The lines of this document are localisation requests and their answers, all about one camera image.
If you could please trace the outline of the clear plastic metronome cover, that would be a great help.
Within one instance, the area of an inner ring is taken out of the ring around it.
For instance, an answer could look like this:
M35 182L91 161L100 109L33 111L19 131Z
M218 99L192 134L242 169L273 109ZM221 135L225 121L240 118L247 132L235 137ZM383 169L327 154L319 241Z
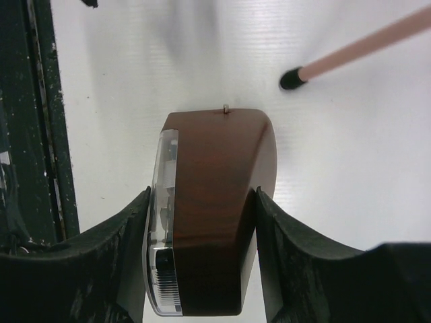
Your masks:
M158 141L142 246L143 278L153 311L182 316L174 261L174 208L178 131L163 130Z

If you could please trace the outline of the pink music stand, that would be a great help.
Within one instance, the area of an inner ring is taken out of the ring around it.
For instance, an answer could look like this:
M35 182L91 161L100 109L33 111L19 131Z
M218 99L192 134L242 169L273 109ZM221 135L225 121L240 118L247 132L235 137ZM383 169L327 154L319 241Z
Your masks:
M315 77L383 50L429 29L430 6L427 5L305 66L286 71L280 77L279 86L283 90L295 90Z

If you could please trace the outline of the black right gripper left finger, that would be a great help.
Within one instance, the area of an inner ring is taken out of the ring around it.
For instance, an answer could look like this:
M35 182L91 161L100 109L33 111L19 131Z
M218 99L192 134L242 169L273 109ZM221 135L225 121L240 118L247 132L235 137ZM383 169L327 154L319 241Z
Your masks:
M1 255L2 322L142 322L147 188L122 211L43 252Z

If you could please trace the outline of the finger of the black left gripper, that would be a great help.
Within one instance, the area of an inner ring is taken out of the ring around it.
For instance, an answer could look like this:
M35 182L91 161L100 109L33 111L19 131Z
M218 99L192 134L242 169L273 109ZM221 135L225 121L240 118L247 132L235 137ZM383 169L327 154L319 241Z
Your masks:
M87 7L98 7L98 0L81 0Z

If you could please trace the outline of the brown wooden metronome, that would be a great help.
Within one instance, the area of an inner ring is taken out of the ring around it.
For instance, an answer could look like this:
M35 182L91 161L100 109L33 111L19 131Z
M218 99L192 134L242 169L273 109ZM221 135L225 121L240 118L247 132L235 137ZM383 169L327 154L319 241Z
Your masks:
M257 109L173 112L173 253L184 316L241 313L257 243L257 189L275 191L277 148Z

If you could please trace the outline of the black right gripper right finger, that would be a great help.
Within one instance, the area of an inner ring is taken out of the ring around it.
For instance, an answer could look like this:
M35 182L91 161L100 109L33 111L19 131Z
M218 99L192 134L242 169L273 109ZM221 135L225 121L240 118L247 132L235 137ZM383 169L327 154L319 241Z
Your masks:
M429 322L430 244L361 251L315 231L257 191L268 322Z

